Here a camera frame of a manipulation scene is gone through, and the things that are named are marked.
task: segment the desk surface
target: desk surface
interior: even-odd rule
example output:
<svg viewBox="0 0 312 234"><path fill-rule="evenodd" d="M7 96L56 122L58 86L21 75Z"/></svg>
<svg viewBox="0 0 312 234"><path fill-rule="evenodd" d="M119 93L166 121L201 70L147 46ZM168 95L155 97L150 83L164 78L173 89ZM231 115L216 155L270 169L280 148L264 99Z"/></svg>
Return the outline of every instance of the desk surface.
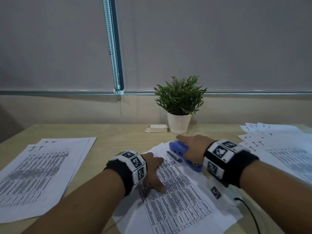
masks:
<svg viewBox="0 0 312 234"><path fill-rule="evenodd" d="M173 140L176 134L145 133L148 125L145 124L82 124L82 125L34 125L0 144L0 169L2 170L28 144L35 144L42 138L79 138L97 137L88 156L84 160L76 176L71 182L65 195L88 181L101 172L108 159L120 151L132 149L143 153L152 147ZM198 124L189 125L186 135L202 134L214 139L227 138L233 142L241 142L237 137L244 134L238 124ZM312 129L304 125L296 125L303 132L312 133ZM242 197L252 209L261 233L283 233L283 231L271 220L271 218L242 190ZM239 209L244 217L225 233L256 233L254 221L249 211L240 205ZM0 233L21 233L36 218L0 224ZM103 233L119 233L114 221L109 220Z"/></svg>

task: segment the small white box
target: small white box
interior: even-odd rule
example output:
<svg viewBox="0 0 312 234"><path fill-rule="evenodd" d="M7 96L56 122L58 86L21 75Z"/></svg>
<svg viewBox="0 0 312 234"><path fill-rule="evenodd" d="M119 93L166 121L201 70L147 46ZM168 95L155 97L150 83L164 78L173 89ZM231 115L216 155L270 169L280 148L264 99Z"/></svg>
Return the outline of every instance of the small white box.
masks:
<svg viewBox="0 0 312 234"><path fill-rule="evenodd" d="M150 132L167 132L168 131L168 126L159 124L159 125L150 125L145 129L145 132L150 133Z"/></svg>

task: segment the potted plant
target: potted plant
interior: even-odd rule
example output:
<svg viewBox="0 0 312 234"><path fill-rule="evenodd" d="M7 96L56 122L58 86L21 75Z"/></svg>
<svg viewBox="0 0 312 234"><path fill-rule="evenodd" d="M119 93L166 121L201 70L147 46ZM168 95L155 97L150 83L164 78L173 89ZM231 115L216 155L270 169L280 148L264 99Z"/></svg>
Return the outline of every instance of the potted plant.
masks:
<svg viewBox="0 0 312 234"><path fill-rule="evenodd" d="M188 130L192 113L196 114L198 108L204 103L202 95L207 88L196 86L199 76L178 80L172 77L173 82L166 86L157 85L154 88L159 98L155 99L157 104L167 111L170 131L175 134L183 134Z"/></svg>

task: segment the beige wall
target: beige wall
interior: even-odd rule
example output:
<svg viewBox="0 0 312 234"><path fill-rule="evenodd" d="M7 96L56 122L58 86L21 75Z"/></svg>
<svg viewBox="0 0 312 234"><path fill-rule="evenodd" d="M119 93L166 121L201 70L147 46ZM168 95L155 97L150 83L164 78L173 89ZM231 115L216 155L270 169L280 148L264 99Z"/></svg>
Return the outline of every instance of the beige wall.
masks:
<svg viewBox="0 0 312 234"><path fill-rule="evenodd" d="M154 95L0 96L0 141L38 123L167 123ZM312 95L207 95L191 123L302 123L312 126Z"/></svg>

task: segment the white flower pot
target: white flower pot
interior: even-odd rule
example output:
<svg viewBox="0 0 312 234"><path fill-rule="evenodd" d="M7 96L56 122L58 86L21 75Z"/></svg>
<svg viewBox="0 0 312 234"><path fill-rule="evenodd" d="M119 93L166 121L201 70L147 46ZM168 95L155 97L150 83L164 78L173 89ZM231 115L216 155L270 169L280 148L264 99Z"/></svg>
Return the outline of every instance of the white flower pot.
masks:
<svg viewBox="0 0 312 234"><path fill-rule="evenodd" d="M167 112L170 131L175 134L184 134L188 130L192 114L178 116Z"/></svg>

